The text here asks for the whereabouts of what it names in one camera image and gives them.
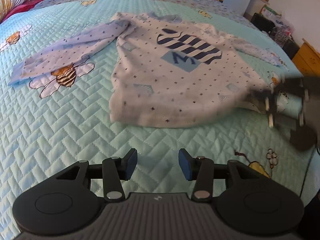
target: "wall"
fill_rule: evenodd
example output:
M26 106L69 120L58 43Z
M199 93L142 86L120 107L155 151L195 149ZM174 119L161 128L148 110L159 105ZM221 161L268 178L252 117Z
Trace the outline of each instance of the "wall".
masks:
M261 0L251 0L245 12L251 16L255 13L259 13L264 5L269 6L267 2Z
M257 0L252 0L247 11L252 8L259 12ZM270 7L280 13L294 28L293 38L302 45L305 38L315 49L320 51L320 0L269 0Z

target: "bee embroidery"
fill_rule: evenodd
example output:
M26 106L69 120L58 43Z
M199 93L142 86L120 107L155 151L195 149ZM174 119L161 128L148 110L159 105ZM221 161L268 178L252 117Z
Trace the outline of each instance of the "bee embroidery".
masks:
M76 80L76 70L73 64L60 68L51 72L53 76L56 76L57 83L61 86L71 87Z
M212 18L211 15L208 14L206 11L199 10L198 13L201 14L202 16L206 17L206 18Z
M45 98L52 95L55 91L59 89L60 86L71 87L76 77L81 77L85 74L88 74L91 70L94 69L93 63L84 63L78 66L70 64L68 66L62 67L58 70L47 73L34 78L29 86L33 89L38 89L44 87L40 93L40 98Z
M82 5L82 6L88 6L88 5L90 5L90 4L96 3L96 1L97 1L97 0L87 0L87 1L83 1L83 2L81 2L81 5Z
M12 35L10 35L4 42L0 44L0 52L5 50L9 45L16 44L21 37L27 35L31 28L31 24L22 27L20 30L16 31Z
M240 153L240 152L237 152L235 151L235 155L236 156L243 156L247 162L249 162L249 165L248 167L259 172L260 174L266 176L267 178L271 179L271 176L266 172L266 170L262 167L262 165L256 161L254 162L250 162L247 155L245 155L244 153Z

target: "cotton flower embroidery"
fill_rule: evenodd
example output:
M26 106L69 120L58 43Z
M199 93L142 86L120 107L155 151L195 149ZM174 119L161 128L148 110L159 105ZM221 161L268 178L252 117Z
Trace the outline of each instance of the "cotton flower embroidery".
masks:
M270 163L270 168L273 169L274 166L278 164L278 159L276 153L273 151L273 149L269 149L267 153L267 159Z

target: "screw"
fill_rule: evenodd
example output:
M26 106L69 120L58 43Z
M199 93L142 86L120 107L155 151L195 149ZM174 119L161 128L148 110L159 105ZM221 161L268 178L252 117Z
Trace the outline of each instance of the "screw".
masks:
M107 193L108 199L119 199L122 197L122 193L119 191L110 191Z
M198 190L193 194L197 199L208 198L210 193L205 190Z

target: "bed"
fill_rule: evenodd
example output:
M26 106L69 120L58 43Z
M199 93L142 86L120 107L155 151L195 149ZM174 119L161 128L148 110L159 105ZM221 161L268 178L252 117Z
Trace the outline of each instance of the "bed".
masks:
M199 10L205 10L209 17L199 14ZM213 124L188 129L111 123L108 102L113 91L110 78L118 57L115 42L92 57L92 71L50 97L41 99L41 89L31 89L28 83L7 85L13 65L63 37L109 21L118 11L179 14L184 20L213 24L262 48L273 49L284 60L287 66L279 68L240 53L266 82L272 82L273 74L300 74L268 36L214 0L44 0L31 11L13 15L0 25L0 43L17 30L31 27L18 42L0 53L1 238L12 239L19 233L11 207L23 191L78 160L101 163L111 156L124 156L132 147L139 153L138 165L132 179L123 183L126 194L190 193L193 183L185 181L178 165L180 148L192 156L209 157L215 163L237 159L249 164L234 151L245 153L250 162L259 162L273 180L300 194L313 150L295 150L268 127L264 115L235 109ZM269 149L278 160L273 169L267 155ZM318 191L318 181L311 174L306 185L305 204ZM224 182L217 181L214 195L224 188ZM91 190L102 195L101 182L93 181Z

